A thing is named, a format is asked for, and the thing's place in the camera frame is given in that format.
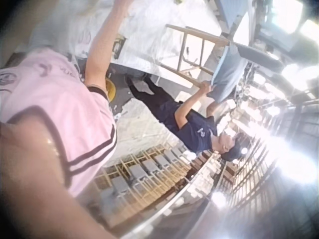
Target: person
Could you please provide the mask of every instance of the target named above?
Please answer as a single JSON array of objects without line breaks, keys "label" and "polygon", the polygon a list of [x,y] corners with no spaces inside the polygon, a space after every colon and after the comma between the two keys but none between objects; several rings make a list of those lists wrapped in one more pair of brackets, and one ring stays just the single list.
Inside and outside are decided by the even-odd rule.
[{"label": "person", "polygon": [[154,94],[140,92],[134,86],[133,81],[127,76],[126,82],[133,96],[142,101],[151,113],[163,123],[166,128],[176,135],[192,152],[216,150],[222,156],[228,153],[228,160],[239,156],[239,142],[226,135],[217,135],[214,116],[208,111],[207,118],[203,117],[192,106],[207,93],[211,92],[211,84],[202,82],[200,89],[184,103],[176,102],[162,87],[156,86],[146,76],[144,81]]},{"label": "person", "polygon": [[23,237],[113,238],[73,198],[116,148],[105,75],[132,1],[115,1],[90,48],[84,84],[47,47],[0,70],[1,213]]}]

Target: pink jersey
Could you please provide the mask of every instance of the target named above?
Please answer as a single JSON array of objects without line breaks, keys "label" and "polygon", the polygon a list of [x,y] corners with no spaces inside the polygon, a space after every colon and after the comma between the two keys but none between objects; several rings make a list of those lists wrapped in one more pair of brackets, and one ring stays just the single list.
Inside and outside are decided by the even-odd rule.
[{"label": "pink jersey", "polygon": [[106,94],[87,88],[67,58],[50,49],[0,70],[0,121],[37,111],[60,152],[66,186],[77,196],[112,156],[116,125]]}]

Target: navy shirt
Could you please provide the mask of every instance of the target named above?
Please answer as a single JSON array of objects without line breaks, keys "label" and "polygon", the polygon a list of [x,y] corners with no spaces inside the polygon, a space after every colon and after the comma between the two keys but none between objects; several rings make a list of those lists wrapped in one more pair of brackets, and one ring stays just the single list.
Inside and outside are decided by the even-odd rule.
[{"label": "navy shirt", "polygon": [[160,106],[155,113],[155,117],[163,123],[170,132],[175,134],[185,146],[192,152],[202,152],[212,150],[211,136],[217,136],[217,129],[214,117],[203,117],[198,112],[191,110],[186,118],[188,123],[181,129],[175,120],[174,113],[180,107],[181,103],[168,101]]}]

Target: hand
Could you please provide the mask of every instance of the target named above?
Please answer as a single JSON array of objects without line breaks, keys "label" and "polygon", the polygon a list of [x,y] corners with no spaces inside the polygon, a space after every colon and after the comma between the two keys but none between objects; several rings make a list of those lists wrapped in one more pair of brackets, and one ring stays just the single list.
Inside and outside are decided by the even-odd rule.
[{"label": "hand", "polygon": [[213,90],[210,81],[203,81],[200,83],[199,86],[199,91],[202,92],[203,94],[207,94]]}]

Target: stacked chair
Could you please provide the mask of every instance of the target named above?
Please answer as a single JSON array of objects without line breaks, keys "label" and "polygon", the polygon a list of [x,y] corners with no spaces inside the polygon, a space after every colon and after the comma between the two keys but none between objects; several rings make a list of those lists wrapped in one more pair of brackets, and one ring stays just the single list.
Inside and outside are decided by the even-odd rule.
[{"label": "stacked chair", "polygon": [[182,159],[179,148],[162,145],[102,168],[93,182],[100,193],[102,217],[114,228],[143,216],[143,211],[175,192],[176,184],[185,179],[191,168],[191,163]]}]

